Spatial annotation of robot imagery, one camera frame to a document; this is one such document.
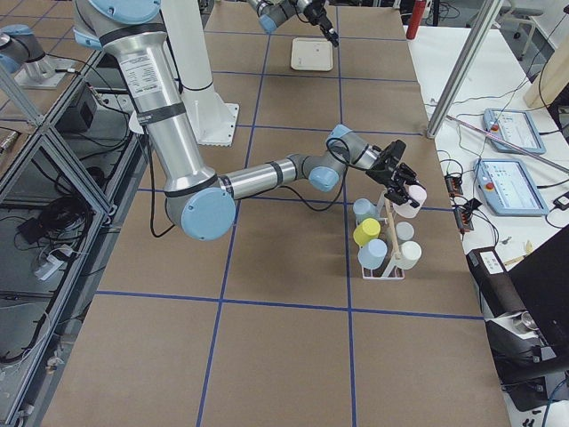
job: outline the blue plastic cover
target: blue plastic cover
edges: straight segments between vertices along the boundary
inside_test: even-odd
[[[144,24],[160,12],[162,0],[89,0],[106,17],[123,24]]]
[[[328,138],[341,138],[346,133],[350,133],[352,130],[344,125],[336,125],[328,135]]]
[[[94,49],[95,51],[102,51],[103,46],[100,45],[100,41],[97,37],[82,33],[76,28],[73,28],[73,32],[75,33],[75,41],[78,44],[90,49]]]
[[[34,34],[31,28],[24,24],[7,25],[0,28],[0,32],[6,33],[8,36],[32,36]]]
[[[1,53],[0,53],[0,64],[2,64],[9,73],[15,73],[20,69],[20,64],[18,62],[16,62],[9,56],[2,55]]]
[[[227,191],[202,189],[184,207],[181,227],[191,238],[214,240],[231,228],[235,213],[235,201]]]
[[[309,181],[315,189],[330,191],[338,183],[340,176],[331,167],[317,166],[310,171]]]
[[[273,34],[276,30],[276,23],[268,15],[261,15],[259,23],[267,34]]]

